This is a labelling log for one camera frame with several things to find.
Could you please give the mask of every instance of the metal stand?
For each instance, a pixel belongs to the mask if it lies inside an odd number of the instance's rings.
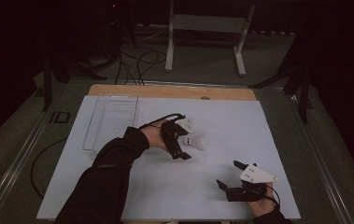
[[[165,60],[165,71],[171,72],[173,70],[174,29],[214,31],[241,34],[238,45],[234,47],[234,56],[238,75],[245,76],[246,68],[244,66],[243,57],[241,56],[241,49],[244,46],[254,10],[255,6],[250,6],[249,12],[245,18],[182,15],[174,14],[174,0],[170,0],[170,20],[168,25],[168,48]]]
[[[44,88],[43,96],[45,98],[45,103],[43,105],[42,111],[47,111],[51,100],[52,100],[52,88],[51,88],[51,72],[57,77],[60,82],[68,82],[70,76],[68,75],[65,64],[79,70],[85,76],[96,80],[106,80],[105,77],[100,77],[89,69],[83,67],[82,65],[72,61],[68,57],[64,56],[62,53],[49,53],[46,54],[43,61],[43,78],[44,78]]]
[[[304,123],[307,123],[306,109],[308,104],[308,89],[310,73],[316,57],[320,55],[323,33],[316,29],[315,22],[311,16],[307,17],[301,31],[295,37],[287,55],[281,63],[275,76],[265,81],[248,86],[252,89],[261,89],[281,78],[288,77],[288,82],[283,91],[288,95],[293,95],[301,87],[299,114]]]

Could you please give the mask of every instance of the white board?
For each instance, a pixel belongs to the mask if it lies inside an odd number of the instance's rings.
[[[37,218],[54,219],[85,169],[90,152],[83,150],[84,137],[97,97],[86,96],[78,112],[63,154],[51,179]],[[141,221],[242,220],[252,218],[245,203],[229,203],[218,188],[219,179],[239,187],[242,171],[233,161],[257,163],[276,176],[275,190],[281,212],[300,218],[262,107],[257,101],[139,98],[135,127],[172,113],[193,119],[194,133],[179,138],[187,161],[172,160],[159,148],[151,148],[135,161],[122,219]],[[183,146],[188,136],[203,133],[205,150]]]

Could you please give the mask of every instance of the dark background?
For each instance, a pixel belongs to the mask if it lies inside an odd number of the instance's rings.
[[[103,46],[95,40],[112,35],[103,32],[106,18],[109,19],[101,9],[103,3],[102,0],[0,1],[0,126],[36,91],[32,77],[43,70],[49,46],[73,60],[84,61],[88,55],[103,53]],[[131,3],[133,24],[168,23],[167,1]],[[240,5],[220,7],[216,1],[205,1],[204,7],[196,4],[181,0],[176,10],[220,16],[237,16],[244,10]],[[307,15],[310,25],[303,26]],[[309,51],[304,46],[309,46],[313,39],[318,41],[316,56],[310,62],[311,84],[318,88],[354,159],[354,1],[259,3],[250,31],[265,31],[267,35],[307,34],[295,41],[284,61],[286,66],[300,63]]]

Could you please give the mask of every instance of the clear acrylic sheet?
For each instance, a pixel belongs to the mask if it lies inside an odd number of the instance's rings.
[[[99,96],[83,149],[92,150],[92,158],[111,139],[122,137],[134,125],[137,96]]]

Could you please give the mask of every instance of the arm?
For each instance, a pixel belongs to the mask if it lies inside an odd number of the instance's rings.
[[[268,183],[266,191],[266,196],[274,198],[273,196],[273,183]],[[254,218],[252,222],[254,224],[291,224],[292,221],[285,219],[284,216],[279,211],[279,205],[275,204],[273,201],[263,198],[257,202],[247,202],[249,208],[251,209]]]
[[[131,166],[149,147],[165,148],[157,128],[129,127],[122,138],[107,143],[80,177],[55,223],[120,223]]]

